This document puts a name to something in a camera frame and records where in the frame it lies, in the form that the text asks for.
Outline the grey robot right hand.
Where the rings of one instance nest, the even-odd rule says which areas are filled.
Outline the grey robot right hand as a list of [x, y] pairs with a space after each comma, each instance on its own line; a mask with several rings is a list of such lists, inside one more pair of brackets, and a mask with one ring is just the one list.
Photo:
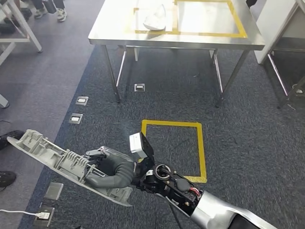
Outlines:
[[85, 178], [94, 188], [124, 188], [130, 185], [135, 176], [136, 162], [128, 155], [102, 146], [84, 154], [90, 161], [96, 160], [96, 168], [105, 177], [90, 174]]

